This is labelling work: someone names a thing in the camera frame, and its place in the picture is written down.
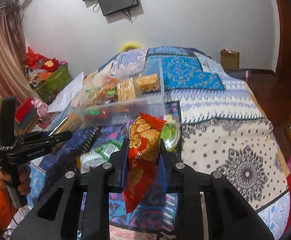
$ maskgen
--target brown box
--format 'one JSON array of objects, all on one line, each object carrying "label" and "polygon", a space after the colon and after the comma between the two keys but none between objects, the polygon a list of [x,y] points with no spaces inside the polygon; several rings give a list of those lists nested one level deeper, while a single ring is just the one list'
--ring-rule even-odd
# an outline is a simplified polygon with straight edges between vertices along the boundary
[{"label": "brown box", "polygon": [[232,70],[238,70],[239,68],[239,52],[232,51],[231,53],[226,51],[220,51],[221,54],[221,66]]}]

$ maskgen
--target snack package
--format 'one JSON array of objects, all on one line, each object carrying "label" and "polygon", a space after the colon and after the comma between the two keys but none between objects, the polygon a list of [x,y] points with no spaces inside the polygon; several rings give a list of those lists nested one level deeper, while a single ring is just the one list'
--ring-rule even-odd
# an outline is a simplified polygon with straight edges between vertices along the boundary
[{"label": "snack package", "polygon": [[94,98],[94,105],[103,105],[110,102],[117,102],[117,83],[119,79],[111,76],[106,76],[104,78],[102,87],[98,91],[98,94]]},{"label": "snack package", "polygon": [[140,113],[130,128],[129,172],[124,190],[127,214],[135,210],[156,179],[160,134],[165,122]]},{"label": "snack package", "polygon": [[140,76],[136,78],[136,83],[140,86],[143,93],[158,91],[160,88],[158,74]]},{"label": "snack package", "polygon": [[119,102],[142,96],[140,85],[136,83],[134,78],[118,83],[117,93]]}]

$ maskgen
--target curtain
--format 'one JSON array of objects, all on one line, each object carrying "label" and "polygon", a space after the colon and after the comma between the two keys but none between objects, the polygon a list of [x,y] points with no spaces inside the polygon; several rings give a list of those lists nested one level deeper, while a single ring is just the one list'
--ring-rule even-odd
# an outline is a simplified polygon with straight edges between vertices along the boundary
[{"label": "curtain", "polygon": [[11,2],[0,10],[0,105],[8,96],[16,96],[19,103],[37,96],[24,76],[26,45],[20,9]]}]

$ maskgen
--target patterned bedspread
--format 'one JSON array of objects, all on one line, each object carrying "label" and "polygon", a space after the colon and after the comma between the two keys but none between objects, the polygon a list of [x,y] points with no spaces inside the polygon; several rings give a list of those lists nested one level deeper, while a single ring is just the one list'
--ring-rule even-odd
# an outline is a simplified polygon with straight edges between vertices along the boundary
[{"label": "patterned bedspread", "polygon": [[[275,239],[279,239],[290,212],[289,172],[272,134],[272,124],[257,106],[246,83],[229,77],[220,64],[204,53],[178,47],[120,53],[99,71],[131,63],[142,65],[152,58],[162,61],[167,114],[183,124],[177,154],[196,171],[209,174],[221,171],[258,212]],[[95,147],[111,140],[122,141],[122,128],[104,127]],[[47,174],[53,177],[55,166],[63,166],[62,156],[67,156],[88,134],[88,130],[79,129],[56,157],[46,156],[33,162],[30,205],[35,204],[44,188]],[[69,168],[67,159],[63,161]],[[164,236],[173,239],[176,209],[177,195],[163,194],[156,184],[143,203],[128,215],[123,196],[110,194],[111,239],[164,239]]]}]

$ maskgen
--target yellow object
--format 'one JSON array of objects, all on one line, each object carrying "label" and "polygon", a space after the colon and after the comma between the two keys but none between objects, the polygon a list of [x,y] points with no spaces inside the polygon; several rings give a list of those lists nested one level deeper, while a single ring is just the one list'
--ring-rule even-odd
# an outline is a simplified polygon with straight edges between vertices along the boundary
[{"label": "yellow object", "polygon": [[79,156],[76,157],[76,164],[77,164],[78,169],[81,170],[81,162],[80,162],[80,157]]},{"label": "yellow object", "polygon": [[142,46],[136,42],[128,42],[120,49],[120,52],[129,51],[131,49],[141,49]]},{"label": "yellow object", "polygon": [[46,65],[47,67],[53,67],[54,64],[53,64],[52,60],[48,60],[44,63],[44,65]]}]

